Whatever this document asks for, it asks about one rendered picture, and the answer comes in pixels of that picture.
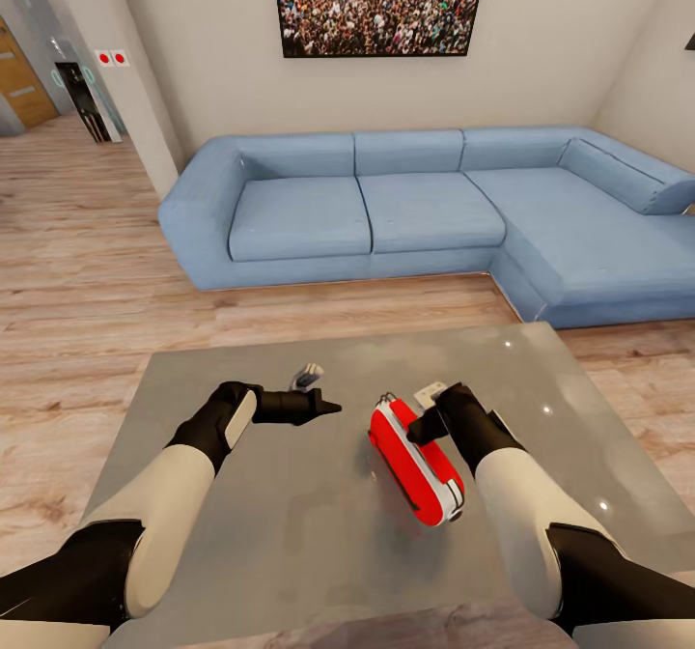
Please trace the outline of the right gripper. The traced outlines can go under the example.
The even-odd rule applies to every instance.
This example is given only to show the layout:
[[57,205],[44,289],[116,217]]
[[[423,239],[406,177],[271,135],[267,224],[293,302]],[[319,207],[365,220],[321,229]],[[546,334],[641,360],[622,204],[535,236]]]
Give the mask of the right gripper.
[[432,423],[432,407],[425,413],[422,414],[420,418],[411,422],[408,425],[407,438],[413,443],[417,443],[420,447],[427,445],[430,441],[434,441],[440,437],[448,436],[448,430],[446,433],[440,431],[434,423]]

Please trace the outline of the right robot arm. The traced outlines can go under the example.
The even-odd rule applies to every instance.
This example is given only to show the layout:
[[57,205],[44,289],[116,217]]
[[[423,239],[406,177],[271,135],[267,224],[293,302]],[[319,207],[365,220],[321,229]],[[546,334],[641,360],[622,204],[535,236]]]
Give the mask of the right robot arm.
[[516,596],[580,649],[695,649],[695,588],[630,561],[468,385],[414,393],[420,447],[451,436],[469,464]]

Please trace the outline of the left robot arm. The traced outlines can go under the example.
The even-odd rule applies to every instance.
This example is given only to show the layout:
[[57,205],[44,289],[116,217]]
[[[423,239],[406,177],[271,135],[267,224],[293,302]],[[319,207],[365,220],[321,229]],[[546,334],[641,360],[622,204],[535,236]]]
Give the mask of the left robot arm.
[[247,425],[301,426],[342,410],[307,387],[308,363],[289,391],[225,381],[133,479],[46,559],[0,578],[0,649],[99,649],[128,619],[164,597],[223,461]]

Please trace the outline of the radio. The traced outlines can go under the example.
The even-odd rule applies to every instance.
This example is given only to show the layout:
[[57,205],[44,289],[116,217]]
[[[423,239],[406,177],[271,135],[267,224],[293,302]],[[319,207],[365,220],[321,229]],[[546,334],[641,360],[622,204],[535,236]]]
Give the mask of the radio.
[[435,440],[423,447],[408,440],[408,425],[417,419],[402,399],[382,396],[368,431],[370,440],[420,522],[454,522],[462,515],[463,482]]

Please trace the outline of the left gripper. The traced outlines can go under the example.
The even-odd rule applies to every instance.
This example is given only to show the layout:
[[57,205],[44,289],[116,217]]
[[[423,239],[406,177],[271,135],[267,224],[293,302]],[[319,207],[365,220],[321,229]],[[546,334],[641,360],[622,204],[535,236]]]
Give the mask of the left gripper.
[[301,426],[322,414],[342,410],[340,405],[321,400],[321,388],[310,389],[307,393],[279,391],[281,407],[277,422]]

